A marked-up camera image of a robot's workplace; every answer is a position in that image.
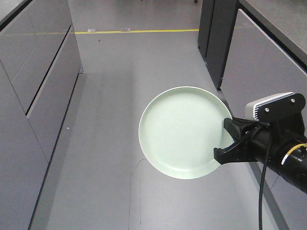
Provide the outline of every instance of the cable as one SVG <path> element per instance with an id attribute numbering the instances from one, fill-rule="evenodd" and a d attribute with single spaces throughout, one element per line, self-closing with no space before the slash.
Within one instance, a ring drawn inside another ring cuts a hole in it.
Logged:
<path id="1" fill-rule="evenodd" d="M 262 230 L 262 197 L 263 197 L 263 187 L 264 187 L 264 178 L 265 173 L 267 171 L 268 161 L 269 161 L 269 153 L 272 146 L 272 135 L 270 134 L 267 150 L 265 153 L 265 159 L 262 168 L 261 181 L 260 181 L 260 189 L 259 189 L 259 200 L 258 200 L 258 224 L 259 230 Z"/>

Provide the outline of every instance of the gray floor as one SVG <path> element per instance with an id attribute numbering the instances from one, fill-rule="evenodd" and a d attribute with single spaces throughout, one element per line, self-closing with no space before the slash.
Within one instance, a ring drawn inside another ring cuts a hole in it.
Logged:
<path id="1" fill-rule="evenodd" d="M 201 1 L 69 0 L 75 31 L 198 28 Z M 154 169 L 141 114 L 176 86 L 216 93 L 197 32 L 78 34 L 79 76 L 31 230 L 255 230 L 258 184 L 245 163 L 195 180 Z M 264 204 L 264 229 L 277 229 Z"/>

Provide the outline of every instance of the cabinet door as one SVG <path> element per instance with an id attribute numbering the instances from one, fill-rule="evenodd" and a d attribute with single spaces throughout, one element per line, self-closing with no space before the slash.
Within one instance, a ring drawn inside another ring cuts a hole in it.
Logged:
<path id="1" fill-rule="evenodd" d="M 0 229 L 27 229 L 47 160 L 0 63 Z"/>
<path id="2" fill-rule="evenodd" d="M 307 98 L 307 74 L 239 10 L 221 88 L 233 115 L 244 118 L 246 104 L 265 96 L 298 92 Z M 306 124 L 306 108 L 302 113 Z M 266 180 L 289 228 L 303 229 L 307 217 L 306 194 L 272 171 L 268 171 Z M 285 197 L 295 197 L 304 205 L 290 205 Z"/>
<path id="3" fill-rule="evenodd" d="M 80 64 L 77 41 L 71 28 L 28 114 L 48 160 L 55 146 Z"/>
<path id="4" fill-rule="evenodd" d="M 221 86 L 238 2 L 238 0 L 214 1 L 206 62 L 216 88 Z"/>
<path id="5" fill-rule="evenodd" d="M 202 58 L 206 59 L 207 46 L 212 22 L 212 15 L 214 9 L 214 0 L 203 0 L 201 8 L 201 23 L 200 31 L 198 33 L 198 46 Z"/>

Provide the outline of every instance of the plate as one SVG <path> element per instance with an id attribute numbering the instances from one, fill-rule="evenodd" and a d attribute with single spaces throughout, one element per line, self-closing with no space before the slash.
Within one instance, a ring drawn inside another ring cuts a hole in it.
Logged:
<path id="1" fill-rule="evenodd" d="M 223 128 L 227 117 L 231 114 L 224 103 L 204 89 L 184 86 L 167 90 L 142 114 L 141 149 L 153 167 L 168 176 L 205 176 L 220 166 L 213 148 L 233 143 Z"/>

